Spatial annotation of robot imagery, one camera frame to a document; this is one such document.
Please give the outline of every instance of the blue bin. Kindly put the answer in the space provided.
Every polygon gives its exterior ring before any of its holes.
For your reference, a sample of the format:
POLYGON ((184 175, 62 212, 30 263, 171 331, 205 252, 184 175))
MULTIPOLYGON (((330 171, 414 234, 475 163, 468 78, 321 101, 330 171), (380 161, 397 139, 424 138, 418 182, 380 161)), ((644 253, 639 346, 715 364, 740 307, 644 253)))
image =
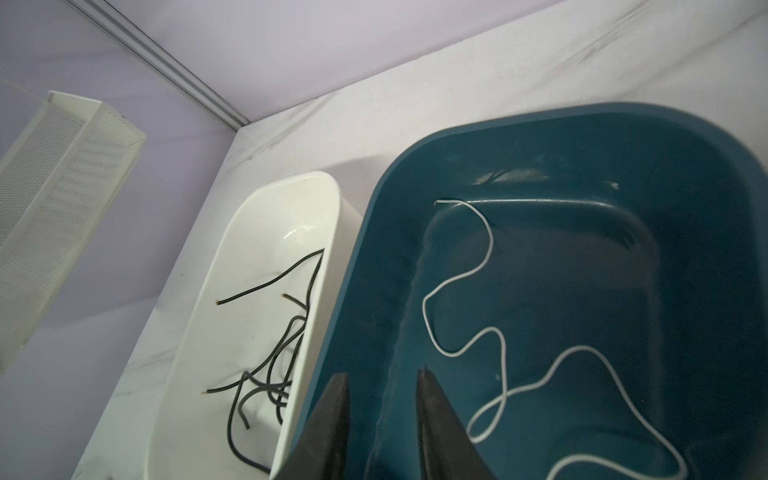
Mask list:
MULTIPOLYGON (((471 201, 496 240, 486 268, 430 300, 444 348, 497 326, 515 386, 541 378, 569 346, 591 345, 684 454, 689 478, 740 478, 766 458, 766 175, 699 118, 599 104, 451 128, 386 171, 298 427, 330 376, 348 372, 347 478, 420 477, 419 368, 435 373, 464 425, 501 388, 495 336, 450 359, 424 326, 424 295, 477 266, 488 246, 468 208, 434 205, 439 198, 471 201)), ((589 355, 567 359, 544 388, 510 398, 478 451, 499 478, 543 480, 571 453, 648 475, 677 470, 589 355)), ((626 477, 589 464, 558 476, 575 478, 626 477)))

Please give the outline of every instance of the mesh organizer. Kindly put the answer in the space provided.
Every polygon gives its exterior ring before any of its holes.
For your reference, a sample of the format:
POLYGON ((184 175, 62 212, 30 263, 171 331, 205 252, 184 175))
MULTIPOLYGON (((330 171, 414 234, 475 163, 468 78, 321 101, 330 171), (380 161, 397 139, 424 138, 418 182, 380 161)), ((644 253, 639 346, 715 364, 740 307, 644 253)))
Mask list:
POLYGON ((57 91, 0 159, 0 373, 35 331, 147 139, 57 91))

